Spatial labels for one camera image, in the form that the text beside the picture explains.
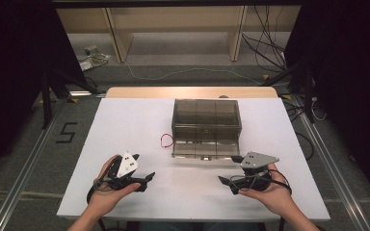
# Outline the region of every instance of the hand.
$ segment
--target hand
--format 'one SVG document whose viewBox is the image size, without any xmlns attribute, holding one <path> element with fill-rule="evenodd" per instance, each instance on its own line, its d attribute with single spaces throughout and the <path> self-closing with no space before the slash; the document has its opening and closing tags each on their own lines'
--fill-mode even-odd
<svg viewBox="0 0 370 231">
<path fill-rule="evenodd" d="M 268 169 L 278 170 L 275 164 L 269 164 Z M 284 177 L 276 171 L 271 171 L 273 180 L 285 183 Z M 289 208 L 295 206 L 290 192 L 278 184 L 270 184 L 269 188 L 263 192 L 253 189 L 241 189 L 239 194 L 259 200 L 271 212 L 282 216 Z"/>
<path fill-rule="evenodd" d="M 98 180 L 103 172 L 107 171 L 107 167 L 110 163 L 113 162 L 113 160 L 117 156 L 114 156 L 108 160 L 100 173 L 98 174 L 97 178 L 94 180 Z M 117 203 L 126 195 L 134 192 L 141 186 L 140 183 L 133 183 L 131 185 L 128 185 L 122 190 L 114 191 L 111 190 L 109 185 L 107 183 L 102 183 L 99 187 L 100 189 L 103 189 L 102 191 L 95 191 L 92 194 L 92 197 L 90 199 L 89 205 L 87 206 L 86 210 L 83 212 L 83 214 L 80 216 L 79 219 L 77 219 L 69 228 L 69 231 L 72 230 L 92 230 L 95 224 L 98 222 L 98 220 L 105 214 L 110 213 L 117 205 Z"/>
</svg>

